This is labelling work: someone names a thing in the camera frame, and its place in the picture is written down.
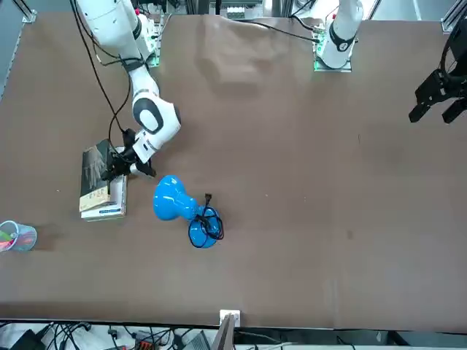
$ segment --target table surface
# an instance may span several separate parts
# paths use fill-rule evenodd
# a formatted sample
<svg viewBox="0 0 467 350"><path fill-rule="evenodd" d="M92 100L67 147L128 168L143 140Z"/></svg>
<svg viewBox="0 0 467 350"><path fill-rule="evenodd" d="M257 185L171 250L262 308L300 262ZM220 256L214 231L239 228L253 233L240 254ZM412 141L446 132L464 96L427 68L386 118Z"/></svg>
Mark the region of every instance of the table surface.
<svg viewBox="0 0 467 350"><path fill-rule="evenodd" d="M0 105L1 218L39 240L1 256L0 317L216 324L227 308L246 326L467 331L467 121L407 116L446 37L364 22L359 38L353 73L314 73L304 40L173 17L154 74L182 129L153 158L157 179L129 182L125 219L87 223L81 154L111 114L72 15L40 14ZM99 73L119 104L124 70ZM136 128L130 104L121 115ZM153 214L166 174L213 193L214 248Z"/></svg>

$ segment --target plastic cup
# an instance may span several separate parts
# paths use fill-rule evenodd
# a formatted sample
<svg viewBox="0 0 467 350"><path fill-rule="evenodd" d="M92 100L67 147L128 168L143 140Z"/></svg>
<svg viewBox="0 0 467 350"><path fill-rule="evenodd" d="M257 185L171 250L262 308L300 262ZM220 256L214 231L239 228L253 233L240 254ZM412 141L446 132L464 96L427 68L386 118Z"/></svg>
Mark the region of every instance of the plastic cup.
<svg viewBox="0 0 467 350"><path fill-rule="evenodd" d="M16 250L27 252L37 241L37 232L34 227L18 224L8 220L0 224L0 252Z"/></svg>

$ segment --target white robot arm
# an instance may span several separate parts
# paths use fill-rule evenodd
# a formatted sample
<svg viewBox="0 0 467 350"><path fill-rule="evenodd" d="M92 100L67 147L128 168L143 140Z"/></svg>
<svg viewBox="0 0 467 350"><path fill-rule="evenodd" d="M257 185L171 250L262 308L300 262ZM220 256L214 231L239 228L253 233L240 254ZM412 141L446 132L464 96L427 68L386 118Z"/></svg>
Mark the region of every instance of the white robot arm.
<svg viewBox="0 0 467 350"><path fill-rule="evenodd" d="M318 56L332 69L343 67L355 43L355 35L363 18L360 0L340 0L336 18L326 26L326 37Z"/></svg>
<svg viewBox="0 0 467 350"><path fill-rule="evenodd" d="M155 51L151 40L154 28L146 16L136 15L130 0L77 0L77 3L93 36L102 47L118 52L123 68L130 75L133 117L142 129L132 136L130 147L126 144L122 156L134 160L126 171L134 172L137 163L148 163L181 127L177 107L159 97L159 87L145 64ZM128 163L117 166L109 179L125 173L123 168L128 168Z"/></svg>

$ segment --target book cover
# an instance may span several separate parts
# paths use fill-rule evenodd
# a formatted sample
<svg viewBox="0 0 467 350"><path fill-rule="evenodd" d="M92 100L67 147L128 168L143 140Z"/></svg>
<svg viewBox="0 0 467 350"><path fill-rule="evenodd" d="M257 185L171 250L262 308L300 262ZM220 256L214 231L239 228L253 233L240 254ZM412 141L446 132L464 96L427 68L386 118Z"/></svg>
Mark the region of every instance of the book cover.
<svg viewBox="0 0 467 350"><path fill-rule="evenodd" d="M80 211L110 201L109 182L101 179L107 168L109 140L105 139L82 153Z"/></svg>
<svg viewBox="0 0 467 350"><path fill-rule="evenodd" d="M126 214L127 176L119 176L110 182L110 202L81 212L86 221L99 221L124 217Z"/></svg>

